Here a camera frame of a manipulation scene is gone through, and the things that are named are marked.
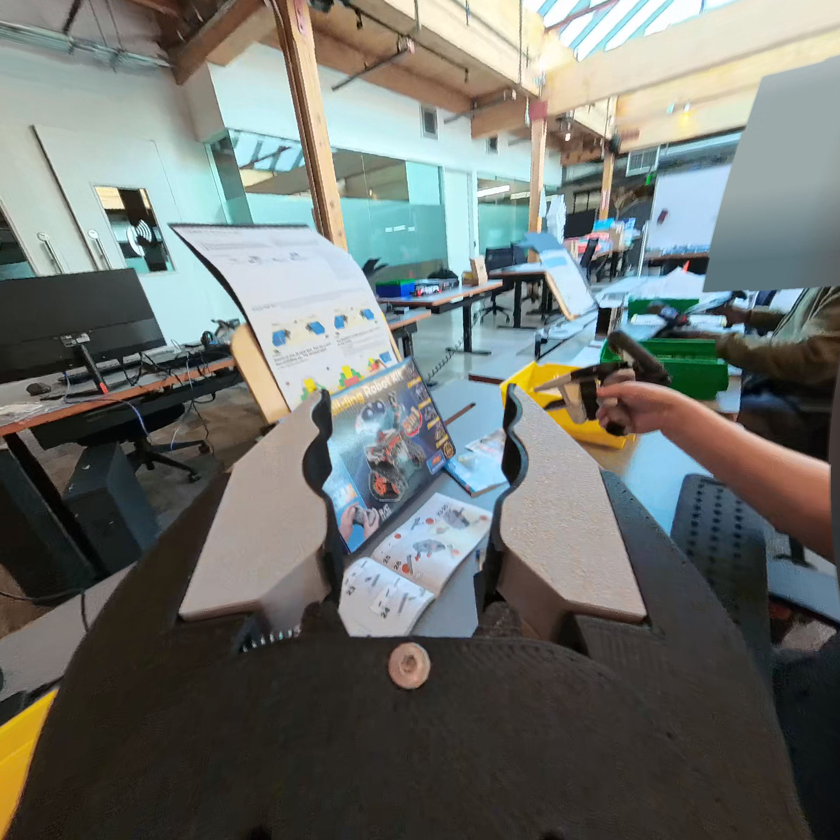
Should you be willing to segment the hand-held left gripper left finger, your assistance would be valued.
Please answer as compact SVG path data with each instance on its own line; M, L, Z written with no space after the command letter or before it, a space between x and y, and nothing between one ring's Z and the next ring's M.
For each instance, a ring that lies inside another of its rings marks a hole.
M231 468L181 619L251 613L292 629L310 604L338 599L344 546L323 489L332 430L330 394L317 391Z

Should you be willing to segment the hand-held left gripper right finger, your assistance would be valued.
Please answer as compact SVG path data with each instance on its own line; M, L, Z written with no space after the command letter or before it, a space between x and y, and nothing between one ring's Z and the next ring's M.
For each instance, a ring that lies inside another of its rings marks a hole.
M557 641L577 616L640 627L648 611L602 470L525 391L510 385L502 471L483 565L485 603Z

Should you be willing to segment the blue cover booklet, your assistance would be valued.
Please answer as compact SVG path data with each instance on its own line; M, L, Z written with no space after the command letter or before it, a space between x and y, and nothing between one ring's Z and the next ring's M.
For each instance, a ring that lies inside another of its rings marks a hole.
M446 472L472 497L508 484L501 469L501 449L465 448L449 460Z

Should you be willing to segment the person's right forearm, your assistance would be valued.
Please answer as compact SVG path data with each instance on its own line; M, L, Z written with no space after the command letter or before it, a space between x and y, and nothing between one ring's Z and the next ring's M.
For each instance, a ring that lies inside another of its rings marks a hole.
M661 431L778 531L835 561L831 467L771 443L681 395Z

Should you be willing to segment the wooden top standing desk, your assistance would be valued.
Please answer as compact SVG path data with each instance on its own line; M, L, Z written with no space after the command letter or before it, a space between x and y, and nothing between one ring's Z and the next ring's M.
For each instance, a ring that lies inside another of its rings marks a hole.
M419 308L385 315L395 346L402 352L402 358L413 355L413 336L417 332L418 324L431 317L431 311Z
M504 287L502 280L489 281L483 287L463 287L440 293L430 297L396 298L386 300L376 298L381 307L386 310L426 309L432 316L443 315L452 311L459 311L462 318L463 344L459 350L451 348L455 353L472 354L478 356L491 355L489 350L474 349L472 329L472 307L474 304L490 299L496 291Z

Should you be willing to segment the person's right hand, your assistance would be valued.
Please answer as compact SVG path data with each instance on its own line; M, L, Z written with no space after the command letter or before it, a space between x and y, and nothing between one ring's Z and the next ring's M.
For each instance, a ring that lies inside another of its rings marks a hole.
M635 381L603 385L597 397L598 423L604 429L617 426L630 434L670 435L691 418L697 407L668 387Z

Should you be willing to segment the yellow bin with plastic bags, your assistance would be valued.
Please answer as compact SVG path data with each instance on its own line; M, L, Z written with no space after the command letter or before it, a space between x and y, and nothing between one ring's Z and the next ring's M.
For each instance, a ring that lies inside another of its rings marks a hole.
M510 385L516 385L521 391L527 393L537 404L545 406L552 399L557 398L559 394L537 392L537 386L555 377L576 372L579 369L579 365L531 362L500 384L501 400L505 403L508 387ZM636 435L621 437L609 435L597 421L586 421L583 424L573 423L568 412L563 408L550 412L549 416L580 445L592 445L597 448L618 450L631 443L635 443L637 440Z

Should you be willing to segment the green plastic bin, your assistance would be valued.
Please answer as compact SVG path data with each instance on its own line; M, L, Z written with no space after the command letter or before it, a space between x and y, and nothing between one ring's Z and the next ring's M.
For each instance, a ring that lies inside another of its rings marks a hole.
M630 321L636 318L640 318L642 316L659 314L661 309L665 309L668 312L675 312L678 313L680 316L683 316L686 315L699 302L700 300L698 297L631 297L626 306L626 314L628 320Z
M708 339L649 339L641 346L668 374L667 385L699 401L712 401L728 389L728 363Z

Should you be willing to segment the board stand with sheet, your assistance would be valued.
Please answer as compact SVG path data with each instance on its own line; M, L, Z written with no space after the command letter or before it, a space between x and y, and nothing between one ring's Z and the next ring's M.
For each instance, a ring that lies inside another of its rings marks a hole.
M575 321L596 310L583 272L563 243L548 233L528 233L521 245L537 256L537 262L528 266L542 272L566 320Z

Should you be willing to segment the black office chair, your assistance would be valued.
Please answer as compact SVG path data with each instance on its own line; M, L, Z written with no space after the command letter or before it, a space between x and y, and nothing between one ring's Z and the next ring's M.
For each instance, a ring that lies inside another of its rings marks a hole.
M490 274L495 270L502 270L518 266L528 261L528 251L516 244L509 244L507 247L501 248L487 248L485 251L485 264L487 273ZM511 321L508 310L497 303L497 297L500 291L494 292L490 297L490 302L483 307L479 322L483 322L488 315L495 316L498 313L505 315L507 323Z
M172 457L173 452L189 448L195 448L203 455L208 455L211 451L205 437L202 439L177 441L179 429L186 415L187 407L184 404L170 406L148 415L138 415L138 419L130 429L128 439L132 448L127 454L127 458L134 474L137 474L142 469L153 471L156 466L163 466L181 471L192 484L200 481L201 476L195 468ZM170 438L169 444L153 444L151 434L161 432L173 425L175 426L175 431Z

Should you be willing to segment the wooden board stand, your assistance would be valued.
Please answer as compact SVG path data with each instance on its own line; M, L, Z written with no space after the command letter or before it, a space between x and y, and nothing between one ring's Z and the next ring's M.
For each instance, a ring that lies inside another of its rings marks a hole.
M246 322L236 328L230 341L235 367L254 398L264 425L272 426L298 407L288 404L278 386L273 369L266 360L252 328Z

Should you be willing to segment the blue robot kit box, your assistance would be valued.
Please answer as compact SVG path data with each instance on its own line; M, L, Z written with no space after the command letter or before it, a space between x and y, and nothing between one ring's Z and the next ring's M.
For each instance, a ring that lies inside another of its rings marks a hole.
M354 553L432 482L455 455L413 358L331 396L332 502L346 553Z

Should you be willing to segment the white instruction booklet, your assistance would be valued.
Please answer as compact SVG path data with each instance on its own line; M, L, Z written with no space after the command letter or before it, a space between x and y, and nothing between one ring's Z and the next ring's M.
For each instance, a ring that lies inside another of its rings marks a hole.
M412 633L462 564L476 559L490 511L442 493L431 496L372 556L343 574L339 617L352 637Z

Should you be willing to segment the black computer tower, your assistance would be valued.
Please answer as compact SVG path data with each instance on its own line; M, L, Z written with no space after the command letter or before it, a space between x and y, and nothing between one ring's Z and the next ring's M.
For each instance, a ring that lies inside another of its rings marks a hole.
M108 574L141 560L160 536L152 506L118 444L85 448L61 498Z

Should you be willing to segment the white board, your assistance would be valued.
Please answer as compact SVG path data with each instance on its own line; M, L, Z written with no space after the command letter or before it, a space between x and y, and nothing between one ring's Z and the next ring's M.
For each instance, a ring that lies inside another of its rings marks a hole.
M724 164L661 175L654 190L646 251L708 252L731 168Z

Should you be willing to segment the black mesh chair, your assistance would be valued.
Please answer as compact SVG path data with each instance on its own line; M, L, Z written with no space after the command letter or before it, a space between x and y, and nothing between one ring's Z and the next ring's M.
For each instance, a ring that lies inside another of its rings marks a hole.
M771 648L783 638L773 606L838 630L835 568L713 478L683 479L670 537L708 583L760 667L770 669Z

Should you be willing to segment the wooden top table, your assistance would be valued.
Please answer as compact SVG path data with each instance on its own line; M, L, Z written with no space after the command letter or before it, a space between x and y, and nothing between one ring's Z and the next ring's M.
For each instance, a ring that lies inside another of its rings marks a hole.
M90 395L89 399L68 402L52 407L37 416L2 426L2 443L22 466L24 474L38 490L48 508L58 517L70 540L81 551L90 566L101 577L108 574L60 498L55 484L48 478L20 435L30 431L43 449L68 443L89 444L99 440L104 444L128 443L130 429L138 415L148 415L164 408L184 404L187 412L198 415L201 398L213 400L215 395L243 381L232 358L207 364L184 358L182 368L160 368L163 377L121 391Z

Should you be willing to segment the white printed instruction sheet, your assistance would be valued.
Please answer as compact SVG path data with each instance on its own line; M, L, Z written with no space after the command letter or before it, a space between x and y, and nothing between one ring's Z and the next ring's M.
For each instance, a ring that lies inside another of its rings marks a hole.
M312 228L171 229L235 300L290 409L402 361L362 268Z

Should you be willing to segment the black computer monitor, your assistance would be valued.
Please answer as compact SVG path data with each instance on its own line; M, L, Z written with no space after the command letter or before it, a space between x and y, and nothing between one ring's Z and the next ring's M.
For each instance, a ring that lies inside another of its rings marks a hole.
M98 363L164 347L134 269L3 280L1 383L82 368L109 393Z

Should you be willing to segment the white door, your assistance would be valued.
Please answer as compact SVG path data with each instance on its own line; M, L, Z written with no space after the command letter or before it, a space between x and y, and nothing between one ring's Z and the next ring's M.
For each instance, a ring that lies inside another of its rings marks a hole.
M167 224L178 213L155 142L38 124L33 131L96 269L176 271Z

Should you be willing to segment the wooden post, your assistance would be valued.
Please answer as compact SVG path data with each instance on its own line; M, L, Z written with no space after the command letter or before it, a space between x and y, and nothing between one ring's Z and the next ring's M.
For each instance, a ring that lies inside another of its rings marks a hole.
M347 249L309 5L305 1L271 1L269 5L276 20L277 36L285 57L308 174L314 222L323 237Z

